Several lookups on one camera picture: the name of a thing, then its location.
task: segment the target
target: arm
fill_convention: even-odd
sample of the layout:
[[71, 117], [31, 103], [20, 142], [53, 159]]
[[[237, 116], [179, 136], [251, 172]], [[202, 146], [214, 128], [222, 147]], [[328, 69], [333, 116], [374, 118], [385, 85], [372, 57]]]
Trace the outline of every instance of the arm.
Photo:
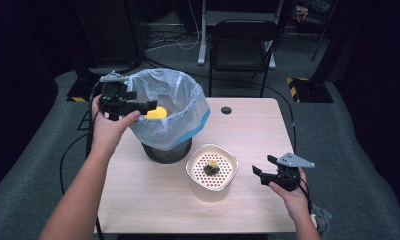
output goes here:
[[[306, 174], [299, 168], [300, 177], [306, 182]], [[301, 185], [306, 189], [305, 183], [302, 181]], [[274, 182], [269, 183], [269, 187], [284, 199], [285, 206], [288, 210], [288, 214], [293, 219], [294, 225], [296, 226], [297, 240], [315, 240], [321, 239], [315, 225], [310, 218], [308, 210], [308, 202], [304, 193], [297, 188], [291, 192], [286, 191]]]
[[[93, 115], [99, 111], [98, 103], [99, 96], [93, 101]], [[92, 239], [110, 158], [123, 132], [139, 116], [140, 112], [135, 111], [119, 121], [110, 121], [98, 113], [91, 152], [50, 216], [40, 239]]]

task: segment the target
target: perforated container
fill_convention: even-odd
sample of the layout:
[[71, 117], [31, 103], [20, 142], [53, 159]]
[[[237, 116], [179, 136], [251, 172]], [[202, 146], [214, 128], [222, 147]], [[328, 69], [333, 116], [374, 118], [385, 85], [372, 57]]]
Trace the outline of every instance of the perforated container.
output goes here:
[[[209, 160], [217, 160], [220, 171], [207, 175], [204, 167]], [[214, 144], [200, 147], [187, 162], [186, 170], [194, 194], [206, 202], [217, 202], [225, 198], [230, 184], [238, 171], [238, 160], [225, 149]]]

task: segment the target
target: white colander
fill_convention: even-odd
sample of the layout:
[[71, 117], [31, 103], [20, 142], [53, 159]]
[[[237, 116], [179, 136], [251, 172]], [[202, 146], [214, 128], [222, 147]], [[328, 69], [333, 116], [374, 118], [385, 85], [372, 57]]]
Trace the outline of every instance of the white colander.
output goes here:
[[[220, 171], [207, 175], [203, 168], [209, 160], [217, 160]], [[237, 159], [225, 149], [214, 144], [200, 147], [187, 162], [186, 170], [191, 177], [194, 194], [206, 202], [222, 200], [229, 191], [232, 179], [238, 171]]]

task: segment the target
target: yellow object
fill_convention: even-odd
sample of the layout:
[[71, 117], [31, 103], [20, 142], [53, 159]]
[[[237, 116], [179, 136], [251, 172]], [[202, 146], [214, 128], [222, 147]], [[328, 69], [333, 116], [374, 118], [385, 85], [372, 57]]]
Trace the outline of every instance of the yellow object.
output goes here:
[[213, 167], [213, 168], [219, 167], [218, 160], [209, 160], [209, 161], [208, 161], [208, 165], [209, 165], [210, 167]]
[[147, 112], [147, 119], [161, 119], [168, 116], [168, 111], [164, 107], [156, 107], [155, 110], [151, 110]]

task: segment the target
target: wooden table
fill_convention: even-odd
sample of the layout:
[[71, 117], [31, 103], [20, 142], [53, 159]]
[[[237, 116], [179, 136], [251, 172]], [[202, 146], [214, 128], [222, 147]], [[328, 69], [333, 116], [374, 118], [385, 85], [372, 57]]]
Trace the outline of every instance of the wooden table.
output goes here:
[[[106, 233], [294, 232], [283, 200], [260, 184], [252, 165], [276, 173], [267, 155], [292, 152], [278, 103], [270, 98], [208, 98], [211, 115], [193, 137], [187, 157], [173, 164], [150, 160], [127, 130], [110, 161], [99, 209]], [[230, 107], [232, 113], [221, 113]], [[218, 145], [239, 161], [228, 195], [199, 200], [185, 166], [203, 144]]]

